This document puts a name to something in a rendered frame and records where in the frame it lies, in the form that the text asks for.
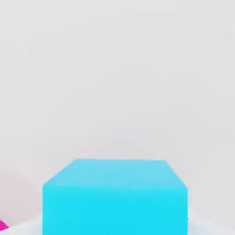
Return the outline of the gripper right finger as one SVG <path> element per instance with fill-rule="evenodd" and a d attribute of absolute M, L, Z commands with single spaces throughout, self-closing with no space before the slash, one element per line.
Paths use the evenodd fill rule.
<path fill-rule="evenodd" d="M 235 235 L 235 231 L 203 220 L 193 210 L 189 210 L 188 235 Z"/>

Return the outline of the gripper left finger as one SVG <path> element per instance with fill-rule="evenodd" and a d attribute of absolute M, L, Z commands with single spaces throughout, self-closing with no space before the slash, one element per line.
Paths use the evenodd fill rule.
<path fill-rule="evenodd" d="M 27 222 L 0 231 L 0 235 L 42 235 L 42 214 Z"/>

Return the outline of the small cyan cube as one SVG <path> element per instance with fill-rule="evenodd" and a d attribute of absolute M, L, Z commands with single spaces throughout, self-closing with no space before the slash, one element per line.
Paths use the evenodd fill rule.
<path fill-rule="evenodd" d="M 188 235 L 188 190 L 163 160 L 76 159 L 42 192 L 42 235 Z"/>

